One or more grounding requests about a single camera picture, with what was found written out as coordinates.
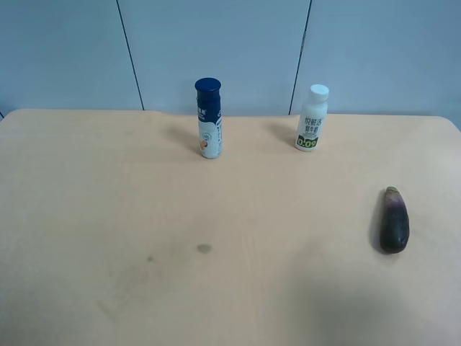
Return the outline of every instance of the dark spot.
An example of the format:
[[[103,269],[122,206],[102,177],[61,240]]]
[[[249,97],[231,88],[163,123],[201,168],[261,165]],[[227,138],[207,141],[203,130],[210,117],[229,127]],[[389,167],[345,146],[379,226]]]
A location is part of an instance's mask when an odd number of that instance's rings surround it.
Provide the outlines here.
[[[101,301],[96,301],[96,306],[101,310],[101,312],[104,314],[104,316],[109,319],[113,324],[118,323],[118,312],[115,310],[112,310],[110,307],[108,307],[106,304],[102,303]]]
[[[212,246],[209,245],[209,244],[200,244],[200,245],[197,245],[197,251],[198,252],[201,252],[203,254],[207,254],[208,252],[210,252],[212,250]]]

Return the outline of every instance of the white bottle cap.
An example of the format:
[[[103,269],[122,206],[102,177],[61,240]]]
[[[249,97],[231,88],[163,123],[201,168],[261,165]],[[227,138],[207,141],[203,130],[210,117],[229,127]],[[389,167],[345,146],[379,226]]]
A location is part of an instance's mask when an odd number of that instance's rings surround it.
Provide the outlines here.
[[[322,103],[328,99],[328,88],[322,84],[314,84],[309,90],[309,103]]]

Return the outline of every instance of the bottle label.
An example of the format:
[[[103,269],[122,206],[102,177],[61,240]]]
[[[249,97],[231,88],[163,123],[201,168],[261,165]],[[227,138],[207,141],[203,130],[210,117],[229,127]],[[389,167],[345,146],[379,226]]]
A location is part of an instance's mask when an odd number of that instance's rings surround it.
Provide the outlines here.
[[[204,157],[212,159],[221,155],[223,150],[222,118],[221,111],[209,117],[207,111],[198,109],[200,151]]]
[[[298,128],[296,143],[303,148],[315,148],[323,127],[323,119],[307,117]]]

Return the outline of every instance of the blue bottle cap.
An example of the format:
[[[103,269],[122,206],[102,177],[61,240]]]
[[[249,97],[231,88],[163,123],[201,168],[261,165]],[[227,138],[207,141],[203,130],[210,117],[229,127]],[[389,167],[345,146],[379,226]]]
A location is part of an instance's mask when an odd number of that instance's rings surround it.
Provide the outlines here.
[[[221,83],[214,78],[202,78],[195,82],[198,97],[219,96]]]

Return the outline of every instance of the table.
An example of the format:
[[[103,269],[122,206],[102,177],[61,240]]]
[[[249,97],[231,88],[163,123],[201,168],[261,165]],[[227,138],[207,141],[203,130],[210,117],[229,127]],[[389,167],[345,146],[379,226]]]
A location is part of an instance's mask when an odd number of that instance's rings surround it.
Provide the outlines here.
[[[18,110],[0,123],[0,345],[459,345],[461,133],[441,117]],[[376,247],[382,189],[411,222]]]

